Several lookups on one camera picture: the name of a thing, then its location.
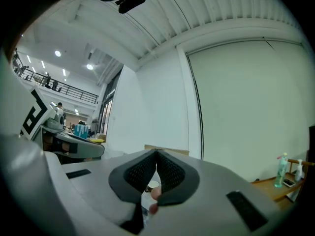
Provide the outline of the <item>person's left hand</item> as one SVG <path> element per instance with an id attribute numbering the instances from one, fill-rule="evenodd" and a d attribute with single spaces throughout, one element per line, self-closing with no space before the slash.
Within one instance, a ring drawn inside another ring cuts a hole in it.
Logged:
<path id="1" fill-rule="evenodd" d="M 55 136 L 44 134 L 43 136 L 43 150 L 50 152 L 69 153 L 70 144 L 56 138 Z"/>

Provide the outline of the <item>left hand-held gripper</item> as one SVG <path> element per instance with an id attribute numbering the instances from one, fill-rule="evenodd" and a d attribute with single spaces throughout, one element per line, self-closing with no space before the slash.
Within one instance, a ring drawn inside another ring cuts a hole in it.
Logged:
<path id="1" fill-rule="evenodd" d="M 63 131 L 63 115 L 58 114 L 42 95 L 37 86 L 30 89 L 35 103 L 29 110 L 21 131 L 24 137 L 32 140 L 37 130 L 44 126 L 48 131 L 55 133 L 54 136 L 70 144 L 69 153 L 54 152 L 62 156 L 75 159 L 97 158 L 104 154 L 104 146 L 91 142 L 87 139 L 68 134 L 58 133 Z"/>

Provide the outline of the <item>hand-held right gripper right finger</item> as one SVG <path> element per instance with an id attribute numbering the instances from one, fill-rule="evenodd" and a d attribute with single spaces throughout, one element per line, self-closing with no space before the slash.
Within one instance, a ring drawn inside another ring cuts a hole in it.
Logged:
<path id="1" fill-rule="evenodd" d="M 195 193 L 184 203 L 159 207 L 142 236 L 271 236 L 287 219 L 288 212 L 263 192 L 230 169 L 190 156 L 171 153 L 195 168 L 200 182 Z M 241 192 L 267 219 L 267 223 L 250 231 L 227 194 Z"/>

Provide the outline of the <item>person's right hand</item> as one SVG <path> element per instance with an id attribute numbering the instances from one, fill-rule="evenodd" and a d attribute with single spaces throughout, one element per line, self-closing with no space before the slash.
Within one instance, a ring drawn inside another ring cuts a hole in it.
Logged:
<path id="1" fill-rule="evenodd" d="M 151 197 L 152 199 L 154 199 L 155 201 L 158 200 L 158 198 L 160 197 L 161 195 L 161 187 L 155 187 L 152 189 L 151 191 Z M 157 203 L 154 203 L 154 204 L 151 204 L 149 206 L 149 212 L 150 214 L 154 215 L 156 214 L 158 211 L 158 204 Z"/>

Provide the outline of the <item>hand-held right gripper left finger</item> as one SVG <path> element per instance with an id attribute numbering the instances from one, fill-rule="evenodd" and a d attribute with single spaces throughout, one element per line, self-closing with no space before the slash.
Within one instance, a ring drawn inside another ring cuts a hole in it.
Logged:
<path id="1" fill-rule="evenodd" d="M 155 150 L 92 162 L 64 164 L 68 179 L 94 210 L 137 235 L 143 228 L 141 196 L 157 164 Z"/>

